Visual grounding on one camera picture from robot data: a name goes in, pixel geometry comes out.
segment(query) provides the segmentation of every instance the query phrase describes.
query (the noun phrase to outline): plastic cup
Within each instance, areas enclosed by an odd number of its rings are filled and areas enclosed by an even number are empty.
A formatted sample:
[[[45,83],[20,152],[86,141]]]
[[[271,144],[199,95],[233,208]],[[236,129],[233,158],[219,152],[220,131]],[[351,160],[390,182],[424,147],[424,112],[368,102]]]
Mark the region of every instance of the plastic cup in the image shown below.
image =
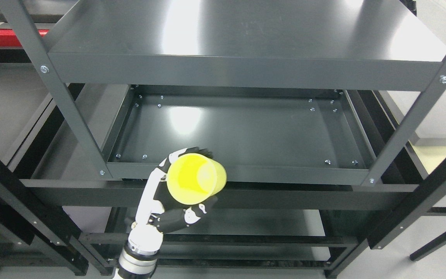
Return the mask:
[[[180,156],[166,175],[168,191],[184,205],[196,205],[223,189],[226,171],[223,166],[198,153]]]

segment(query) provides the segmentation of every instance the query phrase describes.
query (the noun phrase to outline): robotic hand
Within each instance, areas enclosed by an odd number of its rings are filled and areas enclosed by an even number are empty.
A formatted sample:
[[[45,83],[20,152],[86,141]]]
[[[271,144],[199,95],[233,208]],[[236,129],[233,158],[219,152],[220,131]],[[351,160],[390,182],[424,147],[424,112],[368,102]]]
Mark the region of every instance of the robotic hand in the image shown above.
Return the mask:
[[[120,254],[119,268],[113,279],[148,279],[156,270],[158,251],[163,242],[163,234],[171,233],[199,221],[216,203],[218,198],[211,196],[198,205],[174,208],[165,211],[158,200],[160,192],[166,189],[168,169],[181,155],[199,153],[212,158],[212,152],[199,148],[184,148],[168,155],[150,174],[139,207],[132,224],[132,231]]]

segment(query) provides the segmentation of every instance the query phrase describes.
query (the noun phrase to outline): screw head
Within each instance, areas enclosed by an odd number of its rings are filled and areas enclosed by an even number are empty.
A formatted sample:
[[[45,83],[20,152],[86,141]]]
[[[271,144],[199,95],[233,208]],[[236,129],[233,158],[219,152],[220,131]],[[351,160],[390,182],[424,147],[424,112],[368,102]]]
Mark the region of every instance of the screw head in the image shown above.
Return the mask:
[[[446,83],[446,76],[444,76],[444,75],[441,75],[440,76],[440,83],[443,83],[443,84],[445,84]]]
[[[49,72],[49,68],[47,66],[42,65],[41,66],[41,72],[44,74],[47,74]]]

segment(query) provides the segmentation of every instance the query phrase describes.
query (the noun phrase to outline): shelf tray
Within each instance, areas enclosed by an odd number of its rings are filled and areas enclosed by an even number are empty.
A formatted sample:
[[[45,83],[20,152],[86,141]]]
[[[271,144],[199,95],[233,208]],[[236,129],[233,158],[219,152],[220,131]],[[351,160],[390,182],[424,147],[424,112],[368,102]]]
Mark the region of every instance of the shelf tray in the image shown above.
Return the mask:
[[[229,181],[356,184],[373,161],[345,95],[309,99],[188,91],[161,99],[142,87],[140,92],[108,163],[114,177],[147,178],[168,153],[193,146],[211,150]]]
[[[422,91],[446,54],[394,0],[80,0],[44,40],[72,83]]]

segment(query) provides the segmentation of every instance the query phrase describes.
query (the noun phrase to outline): shelving unit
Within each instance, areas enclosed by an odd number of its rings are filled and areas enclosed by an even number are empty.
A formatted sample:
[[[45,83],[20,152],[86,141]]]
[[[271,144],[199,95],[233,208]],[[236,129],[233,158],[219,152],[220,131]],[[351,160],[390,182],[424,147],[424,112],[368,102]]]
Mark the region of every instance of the shelving unit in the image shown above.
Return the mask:
[[[113,207],[106,231],[90,235],[69,222],[51,226],[50,216],[5,196],[28,222],[42,219],[36,228],[51,249],[82,255],[73,263],[70,253],[46,254],[77,274],[84,261],[111,272],[106,259],[125,240],[125,208],[138,204],[142,179],[188,146],[209,148],[228,172],[217,209],[319,210],[325,236],[200,232],[187,244],[182,234],[171,244],[232,245],[221,258],[168,253],[160,264],[171,267],[312,268],[336,277],[446,193],[446,177],[423,180],[405,146],[446,88],[446,47],[399,1],[80,0],[44,38],[21,1],[0,7],[68,126],[40,162],[40,177],[19,180],[2,167],[0,182],[51,208]],[[65,83],[88,83],[81,100]],[[111,84],[128,86],[112,91]],[[399,124],[377,90],[422,93]],[[89,103],[88,94],[110,101]],[[83,106],[108,116],[86,119]],[[63,133],[77,138],[94,177],[38,179],[59,173],[51,165],[88,167],[83,157],[50,159],[64,148]],[[328,247],[330,258],[242,258],[234,247],[264,244]]]

